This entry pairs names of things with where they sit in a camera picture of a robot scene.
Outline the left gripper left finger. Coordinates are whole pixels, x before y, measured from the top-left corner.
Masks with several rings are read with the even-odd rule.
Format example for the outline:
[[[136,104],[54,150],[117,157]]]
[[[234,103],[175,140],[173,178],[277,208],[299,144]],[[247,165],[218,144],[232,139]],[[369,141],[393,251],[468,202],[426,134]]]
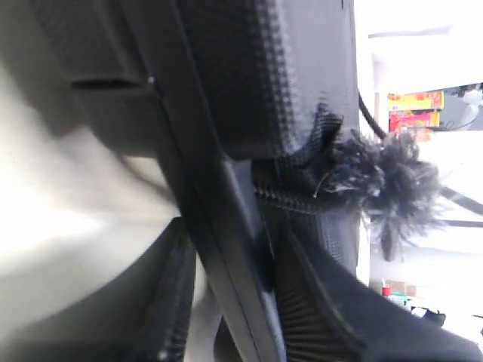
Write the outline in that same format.
[[[196,255],[177,217],[124,272],[21,330],[3,361],[182,361]]]

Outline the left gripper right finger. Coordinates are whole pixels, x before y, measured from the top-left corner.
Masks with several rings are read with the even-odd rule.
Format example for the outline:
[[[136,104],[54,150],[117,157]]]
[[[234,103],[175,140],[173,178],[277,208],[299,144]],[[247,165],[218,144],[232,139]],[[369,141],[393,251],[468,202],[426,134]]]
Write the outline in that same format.
[[[480,361],[474,342],[414,317],[356,276],[354,213],[266,219],[289,361]]]

